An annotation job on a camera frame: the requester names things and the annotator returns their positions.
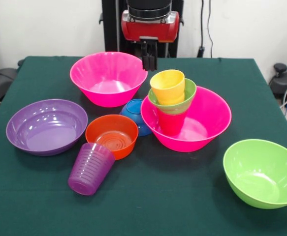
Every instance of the red robot part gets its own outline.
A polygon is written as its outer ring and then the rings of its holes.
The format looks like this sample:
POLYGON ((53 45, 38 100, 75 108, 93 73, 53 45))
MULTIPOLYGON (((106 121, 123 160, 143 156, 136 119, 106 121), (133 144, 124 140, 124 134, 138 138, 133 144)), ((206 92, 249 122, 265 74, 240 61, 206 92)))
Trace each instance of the red robot part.
POLYGON ((142 39, 155 39, 160 43, 172 43, 177 37, 179 26, 178 12, 171 12, 169 22, 133 22, 122 17, 122 30, 126 40, 140 41, 142 39))

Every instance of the blue bowl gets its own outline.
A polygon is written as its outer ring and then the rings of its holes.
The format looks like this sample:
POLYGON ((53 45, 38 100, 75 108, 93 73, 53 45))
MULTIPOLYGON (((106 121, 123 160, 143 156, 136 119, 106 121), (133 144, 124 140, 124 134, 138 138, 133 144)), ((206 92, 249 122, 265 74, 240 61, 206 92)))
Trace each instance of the blue bowl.
POLYGON ((132 119, 139 128, 139 136, 145 136, 148 134, 151 134, 151 129, 146 125, 146 123, 143 121, 141 116, 141 99, 134 99, 129 101, 120 112, 120 115, 123 115, 125 117, 128 117, 132 119))

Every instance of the yellow cup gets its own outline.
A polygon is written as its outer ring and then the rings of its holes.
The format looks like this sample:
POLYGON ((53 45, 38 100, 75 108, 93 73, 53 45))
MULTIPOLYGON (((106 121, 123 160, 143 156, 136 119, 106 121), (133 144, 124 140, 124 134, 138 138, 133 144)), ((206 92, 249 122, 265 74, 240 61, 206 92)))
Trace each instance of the yellow cup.
POLYGON ((164 70, 150 80, 160 105, 176 105, 185 100, 185 75, 179 70, 164 70))

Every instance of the red cup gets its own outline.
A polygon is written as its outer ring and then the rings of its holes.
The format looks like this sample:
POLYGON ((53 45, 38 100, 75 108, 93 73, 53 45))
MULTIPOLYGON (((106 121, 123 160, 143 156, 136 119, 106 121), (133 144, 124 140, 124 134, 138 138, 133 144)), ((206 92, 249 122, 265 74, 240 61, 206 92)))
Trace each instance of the red cup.
POLYGON ((157 109, 159 126, 162 130, 162 133, 167 136, 174 136, 179 134, 183 127, 187 111, 188 110, 180 114, 172 115, 157 109))

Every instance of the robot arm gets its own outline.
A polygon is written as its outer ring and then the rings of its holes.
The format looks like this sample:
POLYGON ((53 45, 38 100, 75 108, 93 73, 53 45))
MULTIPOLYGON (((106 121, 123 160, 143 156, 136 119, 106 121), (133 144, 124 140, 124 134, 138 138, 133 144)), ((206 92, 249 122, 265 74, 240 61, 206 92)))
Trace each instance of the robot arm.
POLYGON ((122 14, 125 39, 141 43, 143 69, 157 69, 157 42, 172 43, 179 27, 178 12, 172 11, 172 0, 127 0, 122 14))

